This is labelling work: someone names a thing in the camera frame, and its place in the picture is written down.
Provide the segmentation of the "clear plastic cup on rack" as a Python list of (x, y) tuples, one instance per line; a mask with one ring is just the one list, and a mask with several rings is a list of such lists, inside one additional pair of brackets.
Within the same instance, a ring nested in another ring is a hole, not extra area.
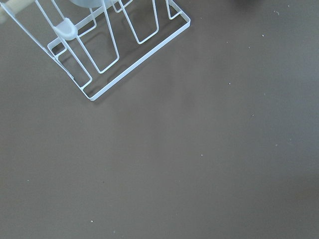
[(70, 0), (70, 2), (84, 8), (97, 8), (103, 5), (102, 0)]

